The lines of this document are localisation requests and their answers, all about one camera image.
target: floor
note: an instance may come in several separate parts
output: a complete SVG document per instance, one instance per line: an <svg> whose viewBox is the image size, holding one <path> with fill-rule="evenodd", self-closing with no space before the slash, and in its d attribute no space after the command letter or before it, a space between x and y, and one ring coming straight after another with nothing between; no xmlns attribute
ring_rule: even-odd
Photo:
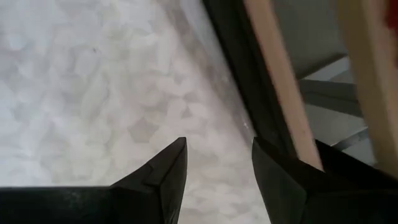
<svg viewBox="0 0 398 224"><path fill-rule="evenodd" d="M179 223L269 223L199 0L0 1L0 123L2 186L109 185L186 136Z"/></svg>

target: marble floor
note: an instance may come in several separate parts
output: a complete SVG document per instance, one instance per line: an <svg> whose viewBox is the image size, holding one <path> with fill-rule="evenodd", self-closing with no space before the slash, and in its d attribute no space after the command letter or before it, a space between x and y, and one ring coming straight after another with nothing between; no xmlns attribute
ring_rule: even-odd
<svg viewBox="0 0 398 224"><path fill-rule="evenodd" d="M200 0L0 0L0 185L109 185L179 136L179 223L269 223Z"/></svg>

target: wooden board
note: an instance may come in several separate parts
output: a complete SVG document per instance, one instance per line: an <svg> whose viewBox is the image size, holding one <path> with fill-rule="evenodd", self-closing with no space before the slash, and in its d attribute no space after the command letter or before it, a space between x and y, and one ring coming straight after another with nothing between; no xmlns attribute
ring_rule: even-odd
<svg viewBox="0 0 398 224"><path fill-rule="evenodd" d="M298 158L322 170L290 60L270 0L244 0Z"/></svg>
<svg viewBox="0 0 398 224"><path fill-rule="evenodd" d="M378 168L398 177L398 72L385 0L337 0L337 15Z"/></svg>

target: white marble tile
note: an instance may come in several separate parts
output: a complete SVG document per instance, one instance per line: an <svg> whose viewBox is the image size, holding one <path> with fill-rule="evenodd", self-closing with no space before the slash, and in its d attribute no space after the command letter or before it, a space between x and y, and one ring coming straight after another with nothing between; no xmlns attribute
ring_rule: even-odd
<svg viewBox="0 0 398 224"><path fill-rule="evenodd" d="M0 1L0 185L109 185L186 136L180 223L269 223L220 48L180 4Z"/></svg>

